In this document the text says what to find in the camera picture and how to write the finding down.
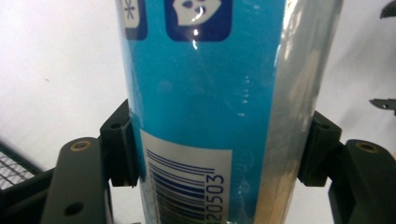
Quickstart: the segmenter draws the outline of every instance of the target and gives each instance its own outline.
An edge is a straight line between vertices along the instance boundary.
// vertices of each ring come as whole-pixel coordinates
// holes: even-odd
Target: wire rack
[[[41,171],[0,142],[0,190],[17,185]]]

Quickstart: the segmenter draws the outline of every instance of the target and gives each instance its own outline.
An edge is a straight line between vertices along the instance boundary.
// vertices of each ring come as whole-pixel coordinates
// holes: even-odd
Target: black mount
[[[332,180],[336,224],[395,223],[396,162],[382,147],[339,142],[341,129],[316,112],[299,179],[311,187]],[[0,223],[113,223],[108,180],[136,186],[133,126],[125,101],[98,138],[63,146],[56,168],[0,191]]]
[[[396,16],[396,1],[391,1],[382,9],[379,18],[383,19],[386,17],[395,17],[395,16]]]
[[[370,103],[380,109],[393,110],[396,116],[396,100],[395,99],[374,99]]]

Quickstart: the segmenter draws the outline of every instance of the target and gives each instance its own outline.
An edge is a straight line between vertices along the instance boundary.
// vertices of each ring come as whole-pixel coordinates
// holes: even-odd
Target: barcode
[[[154,180],[155,195],[163,224],[202,223],[205,221],[205,174],[214,169],[189,166],[165,159],[150,150],[150,173]],[[171,169],[173,175],[165,171]]]
[[[147,189],[154,197],[157,222],[225,223],[231,150],[186,147],[143,131],[141,135],[150,185]]]

